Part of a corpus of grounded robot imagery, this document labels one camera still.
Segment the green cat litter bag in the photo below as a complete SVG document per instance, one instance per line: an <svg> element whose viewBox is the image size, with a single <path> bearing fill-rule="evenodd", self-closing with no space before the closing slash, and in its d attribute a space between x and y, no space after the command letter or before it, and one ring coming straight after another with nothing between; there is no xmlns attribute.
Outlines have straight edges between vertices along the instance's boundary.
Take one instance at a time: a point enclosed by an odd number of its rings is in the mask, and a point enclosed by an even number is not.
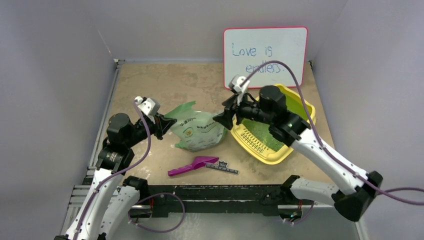
<svg viewBox="0 0 424 240"><path fill-rule="evenodd" d="M194 110L195 101L185 102L166 113L166 118L176 119L170 131L179 138L174 146L189 152L198 152L218 145L227 129L213 120L215 113Z"/></svg>

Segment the yellow sifting litter tray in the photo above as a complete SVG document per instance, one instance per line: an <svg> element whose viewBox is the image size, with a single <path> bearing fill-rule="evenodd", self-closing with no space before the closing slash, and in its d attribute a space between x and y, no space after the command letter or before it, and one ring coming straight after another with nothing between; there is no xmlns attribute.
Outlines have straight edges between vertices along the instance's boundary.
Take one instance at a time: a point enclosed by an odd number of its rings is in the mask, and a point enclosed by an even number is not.
<svg viewBox="0 0 424 240"><path fill-rule="evenodd" d="M276 86L280 89L280 87L285 85L278 83ZM265 146L264 143L260 142L256 137L254 137L253 134L246 129L242 122L241 124L237 125L235 117L233 118L233 128L231 129L230 133L246 152L267 165L279 164L294 151L291 147L286 145L284 145L279 151L273 151L272 149Z"/></svg>

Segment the purple plastic litter scoop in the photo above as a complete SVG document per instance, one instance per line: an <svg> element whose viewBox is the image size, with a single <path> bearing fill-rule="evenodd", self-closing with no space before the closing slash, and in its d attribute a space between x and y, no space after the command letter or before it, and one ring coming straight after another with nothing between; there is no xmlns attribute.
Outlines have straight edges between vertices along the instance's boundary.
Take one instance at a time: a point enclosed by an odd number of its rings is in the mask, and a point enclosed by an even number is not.
<svg viewBox="0 0 424 240"><path fill-rule="evenodd" d="M206 164L214 164L218 160L219 160L219 157L216 157L216 156L196 156L193 159L192 163L179 167L179 168L169 170L167 172L167 175L169 177L181 175L181 174L184 174L199 168L203 168L206 166Z"/></svg>

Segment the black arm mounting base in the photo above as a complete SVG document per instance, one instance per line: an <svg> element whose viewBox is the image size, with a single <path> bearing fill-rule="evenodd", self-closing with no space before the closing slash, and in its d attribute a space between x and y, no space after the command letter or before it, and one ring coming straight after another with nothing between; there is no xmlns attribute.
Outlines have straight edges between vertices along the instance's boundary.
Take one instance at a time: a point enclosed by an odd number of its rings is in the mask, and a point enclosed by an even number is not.
<svg viewBox="0 0 424 240"><path fill-rule="evenodd" d="M280 184L200 184L140 186L139 204L154 218L171 213L260 214L265 217L299 218L311 200L289 193L289 183Z"/></svg>

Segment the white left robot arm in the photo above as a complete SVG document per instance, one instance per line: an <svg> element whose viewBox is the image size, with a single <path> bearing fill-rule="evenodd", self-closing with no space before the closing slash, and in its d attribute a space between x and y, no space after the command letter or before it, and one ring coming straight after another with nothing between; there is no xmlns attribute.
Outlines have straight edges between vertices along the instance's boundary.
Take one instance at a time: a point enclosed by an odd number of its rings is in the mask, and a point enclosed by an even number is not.
<svg viewBox="0 0 424 240"><path fill-rule="evenodd" d="M153 118L142 115L132 123L125 113L114 114L108 121L107 137L98 154L96 169L84 202L65 234L56 240L111 240L121 221L134 204L149 199L145 179L125 177L135 156L132 147L151 136L163 139L177 122L175 118L156 113Z"/></svg>

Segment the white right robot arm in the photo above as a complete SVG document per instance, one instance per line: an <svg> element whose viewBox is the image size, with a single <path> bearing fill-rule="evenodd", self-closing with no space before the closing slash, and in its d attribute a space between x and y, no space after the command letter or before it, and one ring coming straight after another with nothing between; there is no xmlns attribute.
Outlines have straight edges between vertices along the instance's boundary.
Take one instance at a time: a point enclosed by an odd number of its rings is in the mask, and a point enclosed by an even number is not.
<svg viewBox="0 0 424 240"><path fill-rule="evenodd" d="M291 175L280 187L284 202L323 203L333 206L345 219L357 222L377 196L375 188L381 186L382 175L354 165L316 136L307 121L288 110L286 96L277 86L262 87L258 100L250 93L235 92L222 105L224 110L213 117L214 121L228 130L243 119L268 125L277 141L307 157L334 182L331 185Z"/></svg>

